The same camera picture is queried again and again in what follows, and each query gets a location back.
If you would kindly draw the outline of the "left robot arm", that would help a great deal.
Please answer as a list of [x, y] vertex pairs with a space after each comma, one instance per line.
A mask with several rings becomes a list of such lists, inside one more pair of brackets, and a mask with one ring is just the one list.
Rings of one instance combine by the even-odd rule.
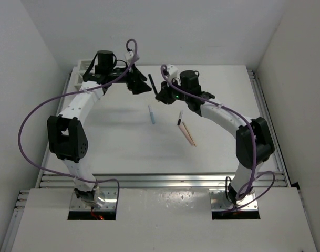
[[118, 68], [112, 51], [98, 51], [82, 75], [80, 93], [59, 115], [47, 120], [49, 149], [75, 178], [76, 197], [91, 208], [102, 207], [105, 199], [92, 172], [81, 162], [89, 149], [83, 123], [95, 103], [107, 92], [104, 85], [114, 79], [125, 83], [134, 95], [152, 90], [146, 84], [147, 78], [137, 69], [137, 60], [139, 55], [129, 49], [125, 53], [125, 67]]

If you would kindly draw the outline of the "black gold makeup pen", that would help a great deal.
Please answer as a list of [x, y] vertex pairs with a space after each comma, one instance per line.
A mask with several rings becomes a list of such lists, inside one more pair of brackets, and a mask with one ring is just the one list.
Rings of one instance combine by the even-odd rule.
[[151, 83], [152, 90], [153, 90], [153, 92], [154, 92], [154, 94], [155, 94], [155, 96], [156, 96], [156, 95], [158, 94], [158, 92], [157, 92], [157, 89], [156, 89], [154, 80], [153, 80], [153, 78], [152, 78], [152, 75], [151, 75], [151, 74], [148, 74], [148, 78], [149, 78], [149, 81], [150, 81], [150, 83]]

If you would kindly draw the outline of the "white black-tipped makeup pen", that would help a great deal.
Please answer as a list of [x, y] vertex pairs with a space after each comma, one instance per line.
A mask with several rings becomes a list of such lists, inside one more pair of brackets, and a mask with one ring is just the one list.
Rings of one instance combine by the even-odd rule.
[[179, 126], [179, 125], [181, 124], [182, 116], [183, 116], [183, 110], [181, 110], [181, 111], [179, 112], [179, 117], [178, 117], [178, 121], [177, 121], [177, 126]]

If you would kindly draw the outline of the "tan makeup pencil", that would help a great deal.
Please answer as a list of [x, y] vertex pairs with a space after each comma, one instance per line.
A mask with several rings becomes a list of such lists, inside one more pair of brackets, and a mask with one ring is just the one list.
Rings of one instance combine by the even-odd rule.
[[195, 140], [193, 139], [193, 137], [192, 137], [192, 135], [191, 135], [191, 133], [190, 133], [190, 131], [189, 131], [189, 129], [188, 129], [188, 127], [187, 127], [186, 123], [185, 123], [184, 121], [183, 121], [182, 123], [183, 123], [183, 126], [184, 126], [184, 128], [185, 128], [185, 130], [186, 130], [186, 132], [187, 132], [188, 136], [190, 137], [190, 139], [191, 139], [191, 141], [192, 141], [193, 145], [194, 145], [195, 147], [197, 147], [197, 144], [196, 144]]

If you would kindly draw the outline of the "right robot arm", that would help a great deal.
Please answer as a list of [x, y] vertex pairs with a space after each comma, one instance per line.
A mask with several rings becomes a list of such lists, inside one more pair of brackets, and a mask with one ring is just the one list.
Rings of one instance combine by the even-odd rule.
[[163, 82], [156, 100], [166, 105], [183, 101], [190, 111], [211, 120], [235, 138], [238, 168], [225, 189], [226, 200], [235, 205], [251, 192], [260, 166], [275, 151], [267, 121], [263, 117], [245, 117], [203, 91], [196, 70], [179, 72], [173, 65], [161, 65], [160, 73]]

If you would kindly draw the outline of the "pink makeup pencil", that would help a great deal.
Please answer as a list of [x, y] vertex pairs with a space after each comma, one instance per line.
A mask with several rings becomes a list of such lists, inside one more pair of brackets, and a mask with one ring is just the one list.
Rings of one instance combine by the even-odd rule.
[[183, 135], [185, 136], [185, 138], [188, 140], [188, 142], [194, 146], [194, 143], [192, 141], [192, 139], [190, 138], [190, 136], [188, 135], [187, 131], [184, 129], [184, 127], [182, 126], [182, 124], [178, 125], [178, 128], [180, 129], [180, 131], [183, 133]]

